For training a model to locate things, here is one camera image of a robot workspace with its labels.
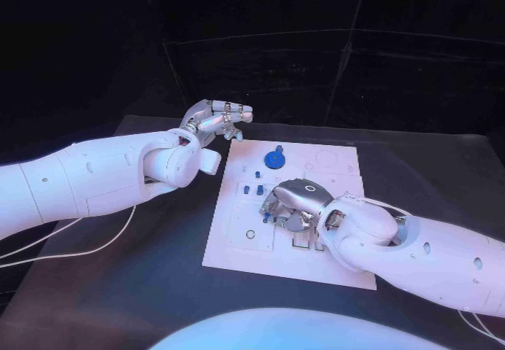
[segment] robotic hand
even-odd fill
[[[505,317],[505,244],[400,209],[405,216],[393,217],[384,206],[394,209],[350,194],[334,198],[319,184],[295,179],[273,189],[260,214],[292,232],[315,229],[351,271],[371,271],[444,306]]]
[[[0,167],[0,239],[47,222],[115,213],[187,187],[200,170],[216,175],[217,134],[243,141],[234,123],[253,108],[203,100],[181,127],[73,144],[28,163]]]

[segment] blue component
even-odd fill
[[[270,169],[280,169],[286,164],[286,157],[282,153],[282,145],[276,147],[273,152],[266,154],[266,166]]]

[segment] circular hole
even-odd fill
[[[431,243],[429,242],[425,243],[423,248],[425,248],[425,252],[426,252],[426,255],[428,255],[432,252],[432,247],[431,247]]]
[[[475,266],[477,266],[477,269],[480,270],[480,269],[482,268],[482,260],[481,260],[480,257],[477,257],[477,258],[474,259],[474,264],[475,264]]]

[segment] table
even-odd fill
[[[126,116],[117,135],[178,127],[181,120]],[[243,124],[249,139],[358,149],[366,195],[422,217],[505,240],[505,169],[488,139],[445,135]],[[34,264],[0,319],[3,349],[146,349],[211,316],[246,308],[306,308],[394,327],[452,349],[501,349],[458,312],[394,288],[379,291],[203,267],[230,142],[218,174],[138,207],[120,239],[83,257]],[[130,209],[81,220],[41,254],[97,247],[122,229]],[[505,319],[484,317],[505,336]]]

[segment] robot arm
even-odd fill
[[[332,198],[305,179],[283,182],[260,209],[267,222],[293,232],[317,229],[345,268],[371,271],[435,303],[505,317],[505,244],[413,215],[393,217],[367,198]],[[289,209],[289,218],[279,213]]]
[[[243,139],[234,123],[252,108],[203,100],[169,131],[71,145],[28,163],[0,167],[0,239],[47,222],[120,211],[187,187],[203,170],[214,175],[216,134]]]

